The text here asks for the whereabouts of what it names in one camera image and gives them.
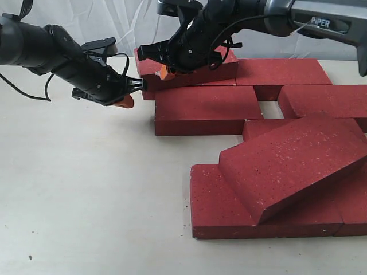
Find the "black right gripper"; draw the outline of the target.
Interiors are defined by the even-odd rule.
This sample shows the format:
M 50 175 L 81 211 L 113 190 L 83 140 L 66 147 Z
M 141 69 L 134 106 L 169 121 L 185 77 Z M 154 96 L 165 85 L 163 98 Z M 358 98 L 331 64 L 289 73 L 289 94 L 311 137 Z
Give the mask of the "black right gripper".
M 180 26 L 170 39 L 149 45 L 141 45 L 137 50 L 138 60 L 153 60 L 160 64 L 161 80 L 172 80 L 175 73 L 191 73 L 207 66 L 217 69 L 224 63 L 229 54 L 229 46 L 222 54 L 216 49 L 224 38 L 221 32 L 229 25 L 225 17 L 194 17 L 188 24 Z

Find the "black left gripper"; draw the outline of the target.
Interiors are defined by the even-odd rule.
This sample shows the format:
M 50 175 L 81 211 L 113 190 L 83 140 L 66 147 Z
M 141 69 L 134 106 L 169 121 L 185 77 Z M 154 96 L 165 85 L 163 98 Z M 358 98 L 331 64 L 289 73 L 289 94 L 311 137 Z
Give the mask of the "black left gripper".
M 64 56 L 67 60 L 52 69 L 52 73 L 74 86 L 72 97 L 75 99 L 133 108 L 134 99 L 130 94 L 147 89 L 146 80 L 127 75 L 129 60 L 122 73 L 118 73 L 107 64 L 107 58 L 89 56 L 79 44 L 73 48 L 68 46 Z

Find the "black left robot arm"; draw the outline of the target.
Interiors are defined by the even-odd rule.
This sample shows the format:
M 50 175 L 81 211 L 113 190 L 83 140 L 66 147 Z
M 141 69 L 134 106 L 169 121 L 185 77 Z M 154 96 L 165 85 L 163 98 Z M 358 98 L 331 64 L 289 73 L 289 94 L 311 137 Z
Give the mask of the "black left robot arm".
M 118 55 L 113 37 L 79 45 L 59 25 L 34 26 L 12 14 L 1 16 L 1 65 L 20 66 L 42 76 L 47 73 L 73 85 L 72 97 L 103 106 L 132 108 L 131 94 L 147 89 L 142 78 L 118 73 L 107 58 Z

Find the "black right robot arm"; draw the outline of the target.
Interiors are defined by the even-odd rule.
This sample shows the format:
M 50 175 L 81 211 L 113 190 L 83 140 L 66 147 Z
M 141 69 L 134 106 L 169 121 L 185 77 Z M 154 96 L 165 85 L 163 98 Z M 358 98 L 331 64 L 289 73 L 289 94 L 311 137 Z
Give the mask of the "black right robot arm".
M 232 35 L 246 29 L 276 37 L 297 32 L 351 45 L 357 49 L 359 74 L 366 76 L 366 1 L 158 1 L 157 13 L 177 17 L 180 27 L 168 40 L 141 45 L 137 55 L 165 65 L 169 73 L 217 69 L 224 58 L 216 48 L 242 47 Z

